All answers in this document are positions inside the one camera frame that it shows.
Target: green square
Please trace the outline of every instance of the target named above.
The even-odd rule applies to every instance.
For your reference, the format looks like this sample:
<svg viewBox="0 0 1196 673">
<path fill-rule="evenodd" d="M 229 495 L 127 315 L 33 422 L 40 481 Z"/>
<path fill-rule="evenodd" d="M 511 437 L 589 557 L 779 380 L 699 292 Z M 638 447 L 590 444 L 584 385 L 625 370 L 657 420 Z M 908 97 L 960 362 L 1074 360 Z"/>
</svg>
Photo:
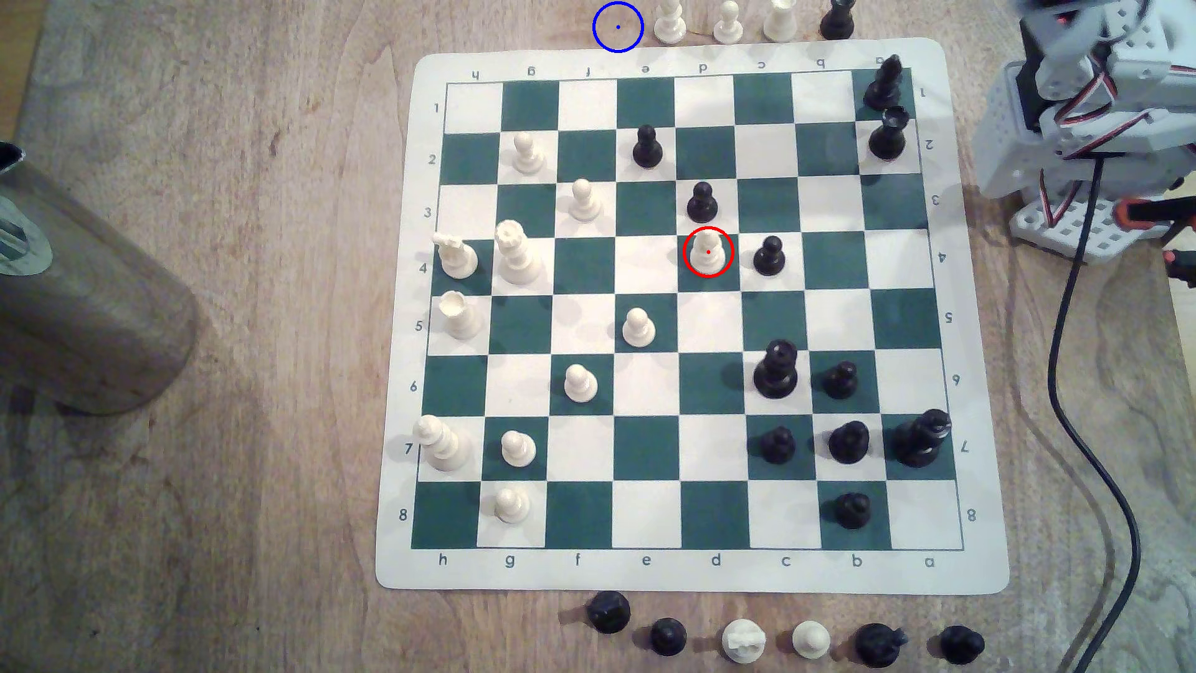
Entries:
<svg viewBox="0 0 1196 673">
<path fill-rule="evenodd" d="M 922 173 L 861 175 L 864 228 L 926 228 Z"/>
<path fill-rule="evenodd" d="M 773 339 L 792 342 L 799 351 L 807 349 L 804 292 L 744 292 L 740 301 L 744 349 L 763 351 Z"/>
<path fill-rule="evenodd" d="M 822 390 L 822 380 L 843 361 L 855 363 L 859 384 L 850 398 L 836 400 Z M 880 414 L 874 351 L 810 351 L 810 387 L 813 390 L 814 414 Z"/>
<path fill-rule="evenodd" d="M 783 465 L 773 465 L 761 455 L 761 440 L 783 426 L 793 433 L 798 451 Z M 814 476 L 814 428 L 811 416 L 749 416 L 748 478 L 773 481 L 812 481 Z"/>
<path fill-rule="evenodd" d="M 547 501 L 545 549 L 610 549 L 610 482 L 549 482 Z"/>
<path fill-rule="evenodd" d="M 793 123 L 789 73 L 734 75 L 736 123 Z"/>
<path fill-rule="evenodd" d="M 411 508 L 413 550 L 471 550 L 477 546 L 477 482 L 420 482 Z"/>
<path fill-rule="evenodd" d="M 676 416 L 615 418 L 615 479 L 677 481 L 681 442 Z"/>
<path fill-rule="evenodd" d="M 556 81 L 508 81 L 502 85 L 502 130 L 553 130 L 560 100 Z"/>
<path fill-rule="evenodd" d="M 499 181 L 498 133 L 446 133 L 440 147 L 440 184 Z"/>
<path fill-rule="evenodd" d="M 855 531 L 835 521 L 835 498 L 843 494 L 864 494 L 872 503 L 872 519 Z M 818 522 L 822 549 L 834 551 L 889 551 L 889 489 L 884 482 L 819 482 Z"/>
<path fill-rule="evenodd" d="M 798 178 L 765 177 L 738 181 L 739 231 L 801 231 Z"/>
<path fill-rule="evenodd" d="M 746 550 L 748 483 L 682 482 L 683 550 Z"/>
<path fill-rule="evenodd" d="M 623 319 L 634 307 L 647 311 L 657 325 L 657 336 L 651 344 L 636 349 L 623 341 Z M 615 294 L 615 353 L 616 354 L 672 354 L 677 351 L 677 294 Z"/>
<path fill-rule="evenodd" d="M 500 184 L 495 209 L 496 222 L 513 219 L 529 238 L 556 234 L 555 184 Z"/>
<path fill-rule="evenodd" d="M 557 238 L 553 274 L 557 294 L 612 293 L 615 238 Z"/>
<path fill-rule="evenodd" d="M 556 181 L 615 181 L 615 130 L 562 130 L 556 134 Z"/>
<path fill-rule="evenodd" d="M 507 430 L 523 433 L 536 442 L 536 458 L 524 467 L 512 467 L 502 458 L 502 434 Z M 486 420 L 482 436 L 483 482 L 541 482 L 548 475 L 548 418 L 498 418 Z"/>
<path fill-rule="evenodd" d="M 565 394 L 565 371 L 580 365 L 598 380 L 598 393 L 588 403 L 574 403 Z M 611 416 L 615 414 L 615 356 L 611 355 L 553 355 L 551 393 L 548 410 L 553 416 Z"/>
<path fill-rule="evenodd" d="M 677 179 L 736 176 L 736 129 L 731 126 L 677 129 Z"/>
<path fill-rule="evenodd" d="M 855 123 L 799 123 L 799 175 L 856 175 Z"/>
<path fill-rule="evenodd" d="M 892 447 L 893 442 L 893 430 L 898 426 L 905 423 L 907 421 L 914 421 L 917 418 L 916 414 L 908 415 L 884 415 L 880 417 L 880 428 L 884 433 L 884 446 L 885 446 L 885 477 L 887 479 L 913 479 L 913 481 L 951 481 L 956 478 L 956 451 L 954 442 L 951 435 L 944 440 L 942 446 L 939 447 L 939 458 L 934 459 L 934 463 L 926 467 L 910 467 L 904 463 L 897 460 L 893 455 Z"/>
<path fill-rule="evenodd" d="M 681 354 L 681 414 L 743 414 L 743 354 Z"/>
<path fill-rule="evenodd" d="M 933 287 L 872 290 L 877 349 L 938 349 L 939 304 Z"/>
<path fill-rule="evenodd" d="M 553 296 L 490 298 L 490 353 L 550 354 L 553 351 Z"/>
<path fill-rule="evenodd" d="M 620 182 L 615 186 L 617 235 L 677 233 L 676 182 Z"/>
<path fill-rule="evenodd" d="M 801 253 L 806 262 L 806 289 L 868 286 L 868 255 L 862 231 L 803 233 Z"/>
<path fill-rule="evenodd" d="M 486 356 L 428 356 L 423 414 L 486 416 Z"/>
<path fill-rule="evenodd" d="M 618 80 L 618 127 L 642 124 L 657 128 L 673 124 L 673 82 L 671 77 Z"/>
</svg>

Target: white pawn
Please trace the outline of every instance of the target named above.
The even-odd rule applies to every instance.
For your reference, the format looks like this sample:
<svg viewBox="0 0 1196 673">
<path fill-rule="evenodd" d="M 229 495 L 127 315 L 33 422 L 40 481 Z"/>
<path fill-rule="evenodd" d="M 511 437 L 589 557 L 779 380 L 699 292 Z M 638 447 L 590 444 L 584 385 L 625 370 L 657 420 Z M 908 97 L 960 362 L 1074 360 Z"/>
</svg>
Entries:
<svg viewBox="0 0 1196 673">
<path fill-rule="evenodd" d="M 588 403 L 598 394 L 598 379 L 580 365 L 565 371 L 565 394 L 574 403 Z"/>
<path fill-rule="evenodd" d="M 439 245 L 440 265 L 451 277 L 460 280 L 477 270 L 477 252 L 459 237 L 433 233 L 432 241 Z"/>
<path fill-rule="evenodd" d="M 634 307 L 627 311 L 627 320 L 623 322 L 623 341 L 630 347 L 642 349 L 657 338 L 657 324 L 648 317 L 647 311 Z"/>
<path fill-rule="evenodd" d="M 507 430 L 502 434 L 502 460 L 511 467 L 527 467 L 536 460 L 536 440 L 523 433 Z"/>
<path fill-rule="evenodd" d="M 569 214 L 578 221 L 590 221 L 602 214 L 602 201 L 594 196 L 593 185 L 584 177 L 573 181 L 573 202 L 569 203 Z"/>
<path fill-rule="evenodd" d="M 544 153 L 536 148 L 531 134 L 520 130 L 515 134 L 515 170 L 524 175 L 536 175 L 544 166 Z"/>
<path fill-rule="evenodd" d="M 744 36 L 744 24 L 739 23 L 739 5 L 736 0 L 727 0 L 719 6 L 719 17 L 722 19 L 714 24 L 714 38 L 724 44 L 734 44 Z"/>
<path fill-rule="evenodd" d="M 494 240 L 499 245 L 502 259 L 499 262 L 499 275 L 512 285 L 527 285 L 539 275 L 544 263 L 539 255 L 527 243 L 523 226 L 505 219 L 494 230 Z"/>
</svg>

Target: blue circle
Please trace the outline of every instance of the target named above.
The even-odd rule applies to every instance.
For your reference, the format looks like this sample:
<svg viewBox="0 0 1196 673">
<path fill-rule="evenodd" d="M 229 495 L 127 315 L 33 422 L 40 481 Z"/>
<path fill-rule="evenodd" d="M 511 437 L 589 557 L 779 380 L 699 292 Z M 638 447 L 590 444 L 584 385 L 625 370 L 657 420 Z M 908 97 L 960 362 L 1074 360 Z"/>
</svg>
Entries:
<svg viewBox="0 0 1196 673">
<path fill-rule="evenodd" d="M 635 42 L 633 42 L 631 45 L 628 47 L 628 48 L 626 48 L 626 49 L 611 49 L 610 47 L 606 47 L 605 44 L 603 44 L 602 39 L 598 39 L 598 17 L 602 16 L 603 11 L 605 11 L 606 7 L 611 7 L 611 6 L 615 6 L 615 5 L 622 5 L 624 7 L 630 8 L 633 12 L 635 12 L 635 17 L 637 19 L 640 19 L 640 36 L 636 37 Z M 630 2 L 624 2 L 623 0 L 614 0 L 611 2 L 606 2 L 605 5 L 603 5 L 602 7 L 598 8 L 598 13 L 594 14 L 594 20 L 593 20 L 593 24 L 591 24 L 591 29 L 590 30 L 593 31 L 593 33 L 594 33 L 594 42 L 597 42 L 599 47 L 602 47 L 603 49 L 610 51 L 611 54 L 622 54 L 623 51 L 630 51 L 631 49 L 635 48 L 636 44 L 640 43 L 641 39 L 643 39 L 643 14 L 641 14 L 640 11 L 636 10 L 635 6 L 633 6 Z"/>
</svg>

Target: table surface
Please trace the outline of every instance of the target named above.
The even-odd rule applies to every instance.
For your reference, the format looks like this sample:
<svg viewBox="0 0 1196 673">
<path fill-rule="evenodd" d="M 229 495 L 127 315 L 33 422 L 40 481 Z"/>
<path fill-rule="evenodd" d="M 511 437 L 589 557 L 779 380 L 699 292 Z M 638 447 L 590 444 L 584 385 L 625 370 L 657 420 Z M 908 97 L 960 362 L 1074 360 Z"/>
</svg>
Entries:
<svg viewBox="0 0 1196 673">
<path fill-rule="evenodd" d="M 648 2 L 634 2 L 651 11 Z M 685 44 L 715 4 L 687 4 Z M 803 0 L 799 39 L 823 2 Z M 947 671 L 963 623 L 989 672 L 1062 671 L 1121 587 L 1112 498 L 1044 386 L 1067 262 L 1015 244 L 1017 207 L 965 185 L 1013 579 L 991 596 L 633 593 L 602 636 L 568 592 L 393 592 L 374 581 L 385 373 L 410 78 L 435 51 L 592 48 L 594 2 L 55 0 L 18 141 L 200 298 L 191 363 L 115 418 L 0 388 L 0 671 L 731 669 L 716 635 L 775 636 L 758 671 L 853 671 L 861 624 L 903 626 L 891 671 Z M 748 0 L 745 41 L 767 4 Z M 997 2 L 869 0 L 858 37 L 942 44 L 960 139 L 1019 55 Z M 975 182 L 962 142 L 964 182 Z M 1196 667 L 1196 454 L 1158 251 L 1081 274 L 1060 387 L 1124 488 L 1146 558 L 1093 671 Z M 673 616 L 672 660 L 640 629 Z M 780 647 L 804 619 L 831 657 Z"/>
</svg>

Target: chessboard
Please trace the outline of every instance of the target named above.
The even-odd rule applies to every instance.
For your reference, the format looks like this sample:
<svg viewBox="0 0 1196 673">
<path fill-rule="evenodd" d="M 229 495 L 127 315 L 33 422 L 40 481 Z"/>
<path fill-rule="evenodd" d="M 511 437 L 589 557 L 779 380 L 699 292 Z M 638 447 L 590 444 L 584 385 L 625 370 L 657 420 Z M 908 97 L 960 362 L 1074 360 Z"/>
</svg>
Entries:
<svg viewBox="0 0 1196 673">
<path fill-rule="evenodd" d="M 902 59 L 907 148 L 873 157 L 880 112 L 862 103 L 878 63 Z M 664 159 L 631 157 L 652 124 Z M 513 166 L 514 135 L 543 153 Z M 569 214 L 591 182 L 602 214 Z M 685 262 L 698 181 L 719 203 L 725 273 Z M 1008 557 L 980 318 L 941 48 L 928 39 L 439 54 L 411 88 L 393 335 L 379 488 L 377 576 L 390 588 L 983 594 Z M 515 220 L 543 262 L 500 276 L 495 226 Z M 477 253 L 445 273 L 434 232 Z M 787 263 L 759 274 L 764 237 Z M 482 319 L 445 331 L 456 289 Z M 621 325 L 639 306 L 646 348 Z M 797 390 L 773 400 L 752 371 L 774 339 L 798 349 Z M 822 390 L 856 365 L 848 399 Z M 565 371 L 598 384 L 578 404 Z M 893 430 L 929 409 L 952 432 L 930 465 L 893 457 Z M 422 415 L 468 460 L 437 470 Z M 830 432 L 868 429 L 864 460 L 828 453 Z M 759 440 L 783 426 L 792 460 Z M 531 438 L 512 467 L 500 439 Z M 495 495 L 529 496 L 519 524 Z M 871 521 L 830 503 L 867 495 Z"/>
</svg>

